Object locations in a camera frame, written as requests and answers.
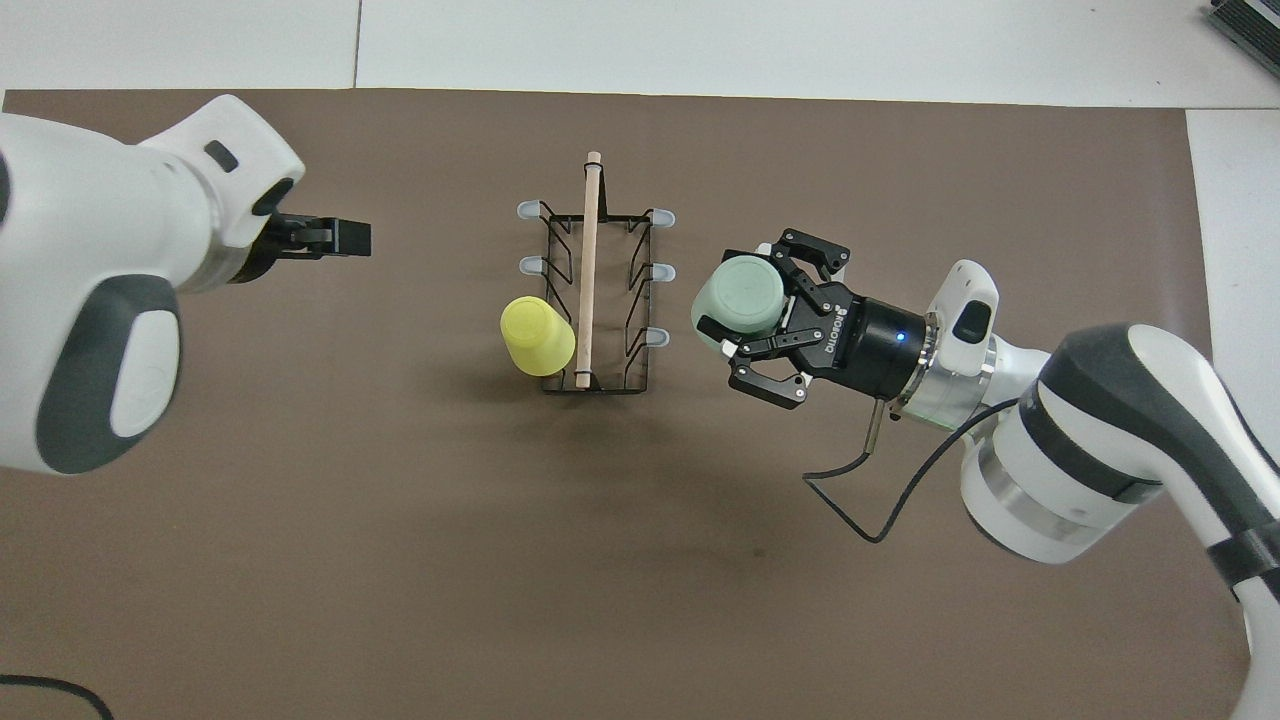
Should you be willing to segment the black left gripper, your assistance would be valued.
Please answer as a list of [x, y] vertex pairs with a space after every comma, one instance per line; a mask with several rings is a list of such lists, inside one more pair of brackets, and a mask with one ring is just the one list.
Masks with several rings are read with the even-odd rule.
[[241, 268], [229, 284], [243, 284], [265, 275], [276, 260], [321, 258], [370, 258], [371, 225], [334, 217], [273, 213], [250, 245]]

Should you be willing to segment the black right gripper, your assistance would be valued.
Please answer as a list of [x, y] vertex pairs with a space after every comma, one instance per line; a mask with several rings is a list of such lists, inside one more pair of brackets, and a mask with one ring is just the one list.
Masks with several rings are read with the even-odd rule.
[[787, 410], [805, 402], [812, 377], [874, 398], [902, 393], [924, 347], [923, 315], [852, 293], [835, 278], [849, 249], [818, 236], [786, 228], [754, 254], [780, 275], [783, 307], [799, 300], [800, 331], [750, 340], [700, 315], [696, 329], [718, 343], [731, 389]]

